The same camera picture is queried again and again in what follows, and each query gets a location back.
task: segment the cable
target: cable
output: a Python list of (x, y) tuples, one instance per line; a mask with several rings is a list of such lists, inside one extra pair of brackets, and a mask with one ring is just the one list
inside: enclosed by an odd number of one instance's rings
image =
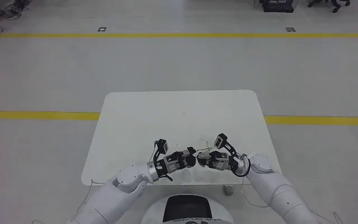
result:
[(46, 224), (45, 222), (40, 221), (40, 220), (32, 220), (31, 224), (35, 224), (35, 223)]
[(78, 215), (79, 209), (83, 206), (83, 204), (85, 204), (85, 201), (86, 201), (86, 199), (88, 198), (88, 196), (89, 196), (89, 194), (90, 194), (90, 192), (91, 192), (91, 189), (92, 189), (92, 187), (93, 187), (93, 184), (104, 184), (104, 183), (94, 182), (94, 181), (91, 179), (91, 185), (89, 186), (89, 190), (88, 190), (88, 192), (87, 192), (87, 194), (86, 194), (86, 196), (85, 196), (83, 202), (82, 202), (81, 205), (77, 208), (76, 214), (75, 214), (69, 221), (72, 221), (72, 220), (76, 217), (76, 215)]
[(27, 11), (29, 9), (27, 6), (31, 2), (32, 0), (15, 0), (14, 3), (5, 6), (3, 10), (0, 10), (0, 17), (10, 21), (17, 20), (21, 17), (22, 11)]
[[(242, 188), (241, 193), (244, 195), (244, 197), (245, 197), (247, 203), (249, 203), (250, 205), (255, 206), (255, 207), (258, 207), (258, 208), (267, 208), (267, 207), (271, 206), (272, 201), (275, 199), (274, 194), (275, 194), (275, 192), (278, 190), (278, 188), (281, 187), (281, 186), (289, 186), (289, 187), (291, 187), (292, 189), (294, 189), (294, 190), (297, 192), (298, 196), (303, 200), (303, 198), (301, 197), (301, 195), (299, 195), (298, 191), (297, 191), (293, 186), (291, 186), (291, 185), (289, 185), (289, 184), (281, 184), (281, 185), (279, 185), (279, 186), (274, 190), (274, 192), (273, 192), (272, 195), (270, 196), (270, 202), (269, 202), (268, 205), (266, 205), (266, 206), (259, 206), (259, 205), (257, 205), (257, 204), (253, 204), (253, 203), (251, 203), (251, 202), (247, 199), (247, 197), (246, 197), (246, 195), (245, 195), (245, 191), (244, 191), (244, 178), (242, 179), (242, 182), (241, 182), (241, 188)], [(334, 222), (332, 222), (331, 220), (329, 220), (329, 219), (327, 219), (327, 218), (324, 218), (324, 217), (321, 216), (320, 214), (317, 214), (317, 213), (313, 212), (313, 211), (310, 210), (310, 209), (309, 209), (309, 211), (312, 212), (313, 214), (315, 214), (316, 216), (318, 216), (318, 217), (320, 217), (320, 218), (322, 218), (322, 219), (324, 219), (324, 220), (330, 222), (331, 224), (335, 224)], [(335, 220), (336, 220), (336, 223), (337, 223), (337, 224), (343, 224), (343, 221), (342, 221), (341, 217), (337, 214), (337, 212), (333, 212), (333, 215), (334, 215), (334, 217), (335, 217)]]
[(153, 149), (152, 155), (150, 156), (148, 162), (150, 162), (150, 160), (152, 159), (155, 151), (156, 151), (156, 142), (154, 142), (154, 149)]
[(248, 169), (247, 169), (247, 171), (245, 172), (245, 174), (243, 174), (243, 175), (238, 175), (238, 174), (235, 173), (235, 171), (233, 171), (233, 170), (231, 170), (231, 172), (232, 172), (235, 176), (238, 176), (239, 178), (243, 178), (243, 177), (247, 176), (248, 173), (249, 173), (249, 171), (250, 171), (250, 168), (251, 168), (251, 161), (250, 161), (249, 158), (248, 158), (247, 160), (248, 160)]

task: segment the black cable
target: black cable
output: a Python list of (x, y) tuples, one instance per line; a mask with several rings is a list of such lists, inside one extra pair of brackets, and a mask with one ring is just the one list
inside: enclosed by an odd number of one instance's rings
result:
[(148, 162), (150, 162), (150, 160), (152, 159), (155, 151), (156, 151), (156, 143), (154, 143), (154, 149), (153, 149), (152, 155), (150, 156)]
[(239, 178), (243, 178), (244, 176), (247, 176), (248, 175), (248, 172), (250, 171), (250, 168), (251, 168), (251, 161), (250, 159), (248, 158), (248, 169), (247, 171), (245, 172), (245, 174), (243, 175), (238, 175), (237, 173), (235, 173), (235, 171), (231, 170), (231, 172), (235, 175), (235, 176), (238, 176)]
[(0, 17), (10, 21), (17, 20), (21, 17), (22, 11), (27, 11), (29, 9), (27, 6), (31, 2), (32, 0), (15, 0), (14, 3), (5, 6), (3, 10), (0, 10)]

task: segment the robotic hand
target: robotic hand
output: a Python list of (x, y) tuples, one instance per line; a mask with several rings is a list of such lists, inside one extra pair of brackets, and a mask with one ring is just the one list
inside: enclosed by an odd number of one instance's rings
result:
[(160, 139), (154, 146), (157, 146), (157, 150), (153, 161), (120, 170), (90, 196), (83, 209), (67, 224), (113, 224), (140, 196), (147, 183), (152, 184), (159, 178), (172, 180), (168, 174), (196, 164), (192, 155), (196, 151), (192, 147), (158, 160), (160, 154), (167, 153), (168, 144), (166, 140)]
[(267, 157), (255, 153), (250, 158), (240, 155), (227, 139), (224, 134), (218, 135), (214, 146), (217, 149), (226, 148), (230, 156), (218, 151), (199, 153), (198, 163), (216, 170), (231, 170), (239, 177), (246, 176), (261, 199), (287, 224), (318, 224), (292, 183), (272, 170)]
[[(212, 169), (230, 170), (238, 177), (246, 176), (262, 200), (287, 224), (318, 224), (291, 182), (272, 170), (267, 157), (253, 154), (249, 158), (245, 154), (240, 155), (227, 139), (224, 134), (218, 135), (214, 146), (227, 149), (230, 155), (219, 151), (199, 153), (198, 163)], [(193, 154), (196, 151), (192, 147), (158, 160), (160, 154), (167, 153), (168, 145), (166, 140), (160, 139), (154, 146), (157, 146), (157, 150), (153, 161), (120, 170), (89, 198), (68, 224), (113, 224), (140, 196), (147, 183), (153, 183), (159, 178), (172, 180), (168, 174), (195, 166)]]

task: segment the white wire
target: white wire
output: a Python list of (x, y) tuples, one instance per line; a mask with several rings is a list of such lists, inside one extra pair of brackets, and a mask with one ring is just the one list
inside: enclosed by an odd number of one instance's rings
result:
[[(289, 184), (281, 184), (281, 185), (279, 185), (279, 186), (274, 190), (274, 192), (273, 192), (272, 195), (270, 196), (270, 202), (269, 202), (269, 204), (266, 205), (266, 206), (259, 206), (259, 205), (257, 205), (257, 204), (251, 203), (251, 202), (247, 199), (247, 197), (246, 197), (246, 195), (245, 195), (245, 191), (244, 191), (244, 178), (242, 178), (242, 182), (241, 182), (242, 194), (244, 195), (244, 197), (245, 197), (247, 203), (249, 203), (249, 204), (252, 205), (252, 206), (258, 207), (258, 208), (267, 208), (267, 207), (269, 207), (269, 206), (271, 205), (272, 201), (273, 201), (274, 198), (275, 198), (275, 197), (274, 197), (275, 192), (276, 192), (276, 191), (278, 190), (278, 188), (281, 187), (281, 186), (289, 186), (289, 187), (291, 187), (292, 189), (294, 189), (294, 190), (297, 192), (297, 194), (299, 194), (298, 191), (297, 191), (293, 186), (291, 186), (291, 185), (289, 185)], [(313, 212), (313, 211), (310, 210), (310, 209), (309, 209), (309, 211), (312, 212), (313, 214), (315, 214), (316, 216), (318, 216), (318, 217), (320, 217), (320, 218), (322, 218), (322, 219), (324, 219), (324, 220), (330, 222), (331, 224), (335, 224), (334, 222), (332, 222), (331, 220), (329, 220), (329, 219), (327, 219), (327, 218), (321, 216), (320, 214), (318, 214), (318, 213), (316, 213), (316, 212)], [(343, 224), (343, 221), (342, 221), (341, 217), (337, 214), (337, 212), (333, 212), (333, 215), (334, 215), (334, 217), (335, 217), (335, 220), (336, 220), (336, 223), (337, 223), (337, 224)]]

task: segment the table leg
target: table leg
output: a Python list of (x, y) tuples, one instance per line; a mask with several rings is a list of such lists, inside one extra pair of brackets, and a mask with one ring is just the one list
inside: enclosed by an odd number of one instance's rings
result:
[(223, 185), (223, 192), (226, 196), (234, 194), (234, 187), (232, 185)]

